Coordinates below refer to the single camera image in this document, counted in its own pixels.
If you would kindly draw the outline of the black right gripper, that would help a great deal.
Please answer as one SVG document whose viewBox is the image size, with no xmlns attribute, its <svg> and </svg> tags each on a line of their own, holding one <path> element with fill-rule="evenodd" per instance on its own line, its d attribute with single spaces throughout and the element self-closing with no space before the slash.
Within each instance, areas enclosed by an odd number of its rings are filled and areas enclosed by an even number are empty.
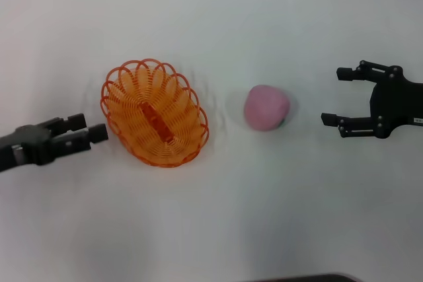
<svg viewBox="0 0 423 282">
<path fill-rule="evenodd" d="M 336 75 L 339 81 L 376 83 L 370 98 L 370 117 L 321 114 L 323 124 L 336 127 L 342 138 L 386 139 L 402 125 L 422 125 L 422 84 L 406 79 L 402 67 L 361 60 L 355 69 L 339 67 Z"/>
</svg>

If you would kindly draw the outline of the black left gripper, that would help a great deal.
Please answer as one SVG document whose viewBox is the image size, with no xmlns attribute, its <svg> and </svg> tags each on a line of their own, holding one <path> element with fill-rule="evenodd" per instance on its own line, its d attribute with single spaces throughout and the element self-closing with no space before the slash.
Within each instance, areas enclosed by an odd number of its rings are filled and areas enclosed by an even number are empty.
<svg viewBox="0 0 423 282">
<path fill-rule="evenodd" d="M 1 171 L 27 164 L 47 165 L 56 158 L 89 151 L 91 144 L 108 140 L 105 124 L 86 127 L 84 114 L 75 114 L 67 119 L 53 118 L 16 128 L 1 137 Z M 76 132 L 62 135 L 68 131 Z"/>
</svg>

